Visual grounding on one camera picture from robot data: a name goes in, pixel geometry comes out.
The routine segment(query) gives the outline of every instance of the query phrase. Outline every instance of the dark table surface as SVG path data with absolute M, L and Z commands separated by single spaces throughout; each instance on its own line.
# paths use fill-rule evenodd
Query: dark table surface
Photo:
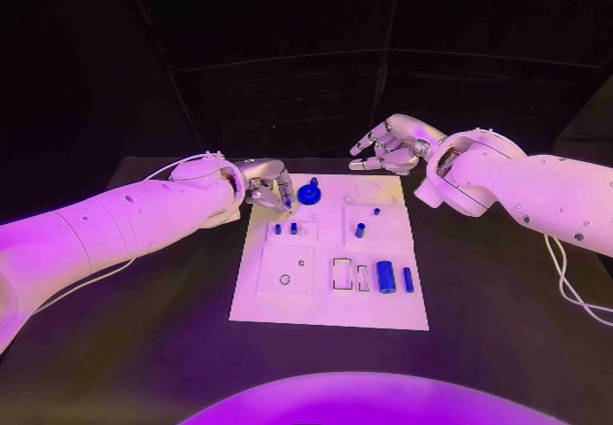
M 167 158 L 125 158 L 108 187 Z M 301 158 L 294 173 L 348 174 Z M 538 233 L 499 205 L 431 209 L 402 178 L 430 332 L 228 321 L 251 206 L 88 285 L 23 327 L 0 364 L 3 423 L 176 423 L 288 376 L 376 371 L 486 391 L 571 423 L 613 422 L 613 328 L 558 292 Z M 596 254 L 567 247 L 587 302 L 613 305 Z

